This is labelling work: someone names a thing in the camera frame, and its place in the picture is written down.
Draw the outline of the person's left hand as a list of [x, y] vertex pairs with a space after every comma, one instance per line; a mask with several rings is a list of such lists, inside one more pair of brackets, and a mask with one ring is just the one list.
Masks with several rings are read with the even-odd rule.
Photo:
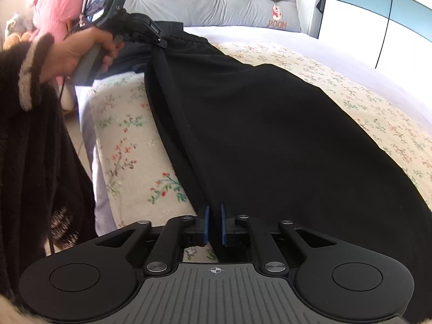
[[46, 83], [59, 76], [71, 75], [77, 67], [83, 55], [95, 45], [102, 45], [106, 50], [100, 71], [107, 72], [108, 68], [121, 49], [123, 42], [114, 42], [110, 32], [91, 27], [76, 32], [65, 41], [53, 44], [41, 68], [39, 81]]

